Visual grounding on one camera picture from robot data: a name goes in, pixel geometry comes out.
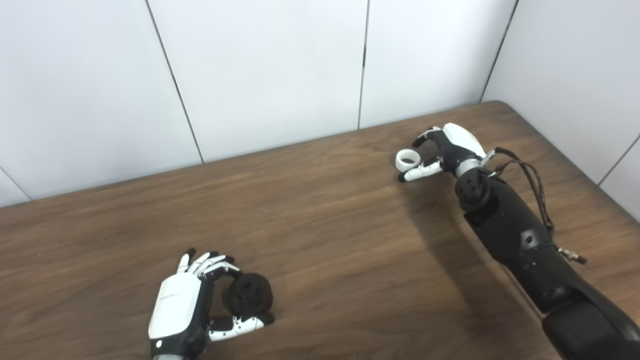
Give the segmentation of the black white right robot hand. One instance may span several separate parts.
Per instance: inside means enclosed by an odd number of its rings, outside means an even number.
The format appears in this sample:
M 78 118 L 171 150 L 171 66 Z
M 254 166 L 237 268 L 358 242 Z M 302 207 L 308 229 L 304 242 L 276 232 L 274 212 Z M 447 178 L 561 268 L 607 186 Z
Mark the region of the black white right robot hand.
M 411 146 L 417 149 L 429 141 L 435 143 L 437 154 L 423 161 L 415 159 L 410 168 L 400 170 L 398 182 L 413 182 L 439 173 L 451 173 L 459 178 L 467 171 L 484 166 L 487 153 L 477 138 L 462 126 L 455 123 L 432 126 L 416 137 Z

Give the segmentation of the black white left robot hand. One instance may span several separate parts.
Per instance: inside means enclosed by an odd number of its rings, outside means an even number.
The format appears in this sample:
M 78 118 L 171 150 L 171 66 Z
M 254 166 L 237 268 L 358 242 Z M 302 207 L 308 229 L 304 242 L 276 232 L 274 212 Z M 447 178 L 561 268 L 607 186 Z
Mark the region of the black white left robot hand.
M 210 344 L 251 333 L 275 322 L 274 293 L 259 273 L 245 273 L 233 256 L 187 250 L 176 272 L 165 278 L 148 325 L 150 358 L 196 360 Z M 227 316 L 211 316 L 218 280 L 231 283 L 222 294 Z

